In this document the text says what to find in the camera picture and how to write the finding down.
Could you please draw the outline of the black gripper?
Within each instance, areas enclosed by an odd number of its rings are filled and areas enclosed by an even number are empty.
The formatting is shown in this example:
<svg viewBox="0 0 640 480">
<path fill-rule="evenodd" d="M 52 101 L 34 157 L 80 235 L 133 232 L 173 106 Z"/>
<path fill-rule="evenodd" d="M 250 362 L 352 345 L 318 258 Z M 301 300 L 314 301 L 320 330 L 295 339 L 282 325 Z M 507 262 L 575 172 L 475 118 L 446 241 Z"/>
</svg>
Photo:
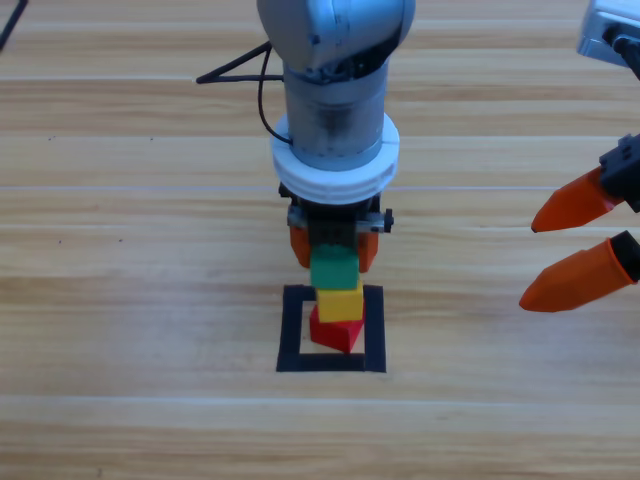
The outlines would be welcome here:
<svg viewBox="0 0 640 480">
<path fill-rule="evenodd" d="M 283 182 L 278 193 L 289 199 L 287 225 L 291 248 L 299 262 L 310 268 L 311 248 L 358 246 L 359 272 L 367 273 L 378 253 L 379 235 L 390 233 L 395 219 L 392 209 L 381 207 L 381 195 L 350 204 L 321 204 L 294 194 Z"/>
<path fill-rule="evenodd" d="M 599 159 L 600 168 L 557 189 L 535 215 L 535 233 L 581 227 L 626 201 L 639 212 L 638 135 L 622 137 Z M 569 311 L 639 281 L 639 243 L 623 231 L 544 269 L 519 305 L 532 312 Z"/>
</svg>

